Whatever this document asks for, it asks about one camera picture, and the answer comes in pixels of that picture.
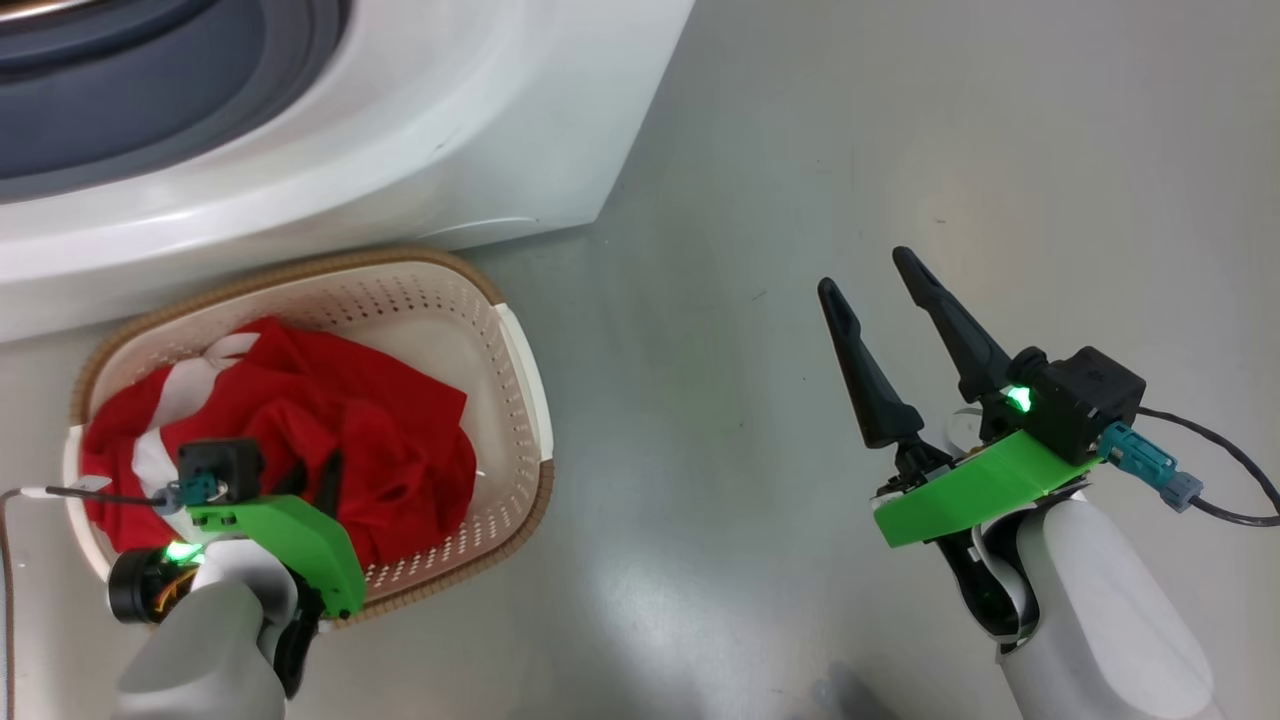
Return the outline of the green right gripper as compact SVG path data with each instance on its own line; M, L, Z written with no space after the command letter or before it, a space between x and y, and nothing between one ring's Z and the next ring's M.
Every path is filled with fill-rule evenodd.
M820 279L817 296L861 439L895 451L895 473L876 493L873 518L893 548L933 544L986 634L1020 641L1039 611L1009 536L1032 505L1061 495L1096 464L1106 356L1084 347L1051 361L1029 347L1011 357L911 249L897 246L892 260L933 322L960 395L978 402L980 429L964 457L925 441L919 411L882 372L842 291Z

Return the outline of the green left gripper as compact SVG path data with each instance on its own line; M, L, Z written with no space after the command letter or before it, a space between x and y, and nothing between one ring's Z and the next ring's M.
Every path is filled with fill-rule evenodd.
M122 553L108 574L109 609L120 623L152 625L188 609L196 629L205 632L214 629L214 611L197 610L191 597L219 583L242 585L261 610L250 623L257 652L283 691L297 691L320 626L358 614L367 597L349 536L330 514L339 512L343 475L343 452L333 452L317 477L314 506L301 498L305 462L269 496L238 503L173 495L164 509L189 515L209 538L189 550Z

